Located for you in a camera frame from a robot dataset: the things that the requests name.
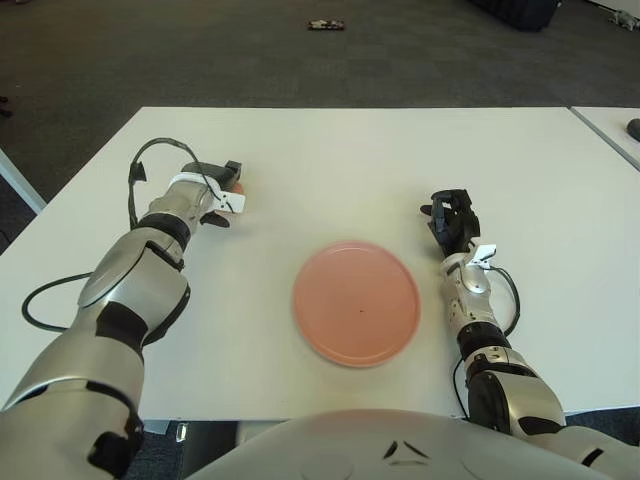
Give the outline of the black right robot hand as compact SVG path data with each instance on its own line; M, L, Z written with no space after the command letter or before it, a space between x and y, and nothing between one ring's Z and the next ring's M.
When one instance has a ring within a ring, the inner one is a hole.
M420 212L429 218L429 230L445 257L469 253L472 239L481 235L480 223L466 189L435 192L431 195L431 203L422 205Z

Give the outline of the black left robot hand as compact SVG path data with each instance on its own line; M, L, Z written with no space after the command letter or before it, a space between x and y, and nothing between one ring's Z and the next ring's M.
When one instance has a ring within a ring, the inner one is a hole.
M202 225L229 228L229 215L244 211L246 195L240 184L242 165L228 161L224 166L191 162L185 165L175 181L202 184L206 188Z

